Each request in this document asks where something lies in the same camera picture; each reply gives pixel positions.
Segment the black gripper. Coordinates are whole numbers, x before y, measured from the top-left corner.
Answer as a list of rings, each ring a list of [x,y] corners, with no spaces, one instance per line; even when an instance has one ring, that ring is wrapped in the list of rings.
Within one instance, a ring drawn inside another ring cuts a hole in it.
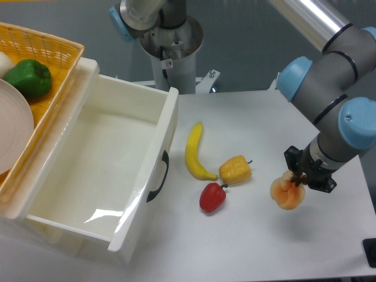
[[[290,146],[284,157],[293,174],[291,182],[296,186],[306,183],[310,189],[324,193],[331,193],[337,187],[332,174],[343,166],[343,162],[330,159],[318,140],[312,140],[303,151]]]

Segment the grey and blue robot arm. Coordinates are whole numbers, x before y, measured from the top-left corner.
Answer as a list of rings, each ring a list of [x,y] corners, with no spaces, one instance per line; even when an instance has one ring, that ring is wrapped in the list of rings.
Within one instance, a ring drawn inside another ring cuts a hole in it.
[[[349,98],[347,89],[375,69],[375,28],[358,29],[327,1],[272,1],[272,6],[322,53],[299,57],[277,76],[276,87],[319,131],[303,150],[285,151],[295,184],[330,193],[332,178],[375,144],[375,101]],[[122,1],[109,9],[119,35],[139,39],[152,61],[156,88],[197,93],[200,24],[185,1]]]

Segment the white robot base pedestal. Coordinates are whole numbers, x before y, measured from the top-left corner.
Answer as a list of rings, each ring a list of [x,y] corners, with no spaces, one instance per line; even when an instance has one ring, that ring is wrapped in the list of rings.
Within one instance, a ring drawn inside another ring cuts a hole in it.
[[[187,16],[176,29],[155,28],[140,39],[149,55],[155,88],[180,94],[196,92],[196,53],[203,43],[203,30],[197,20]]]

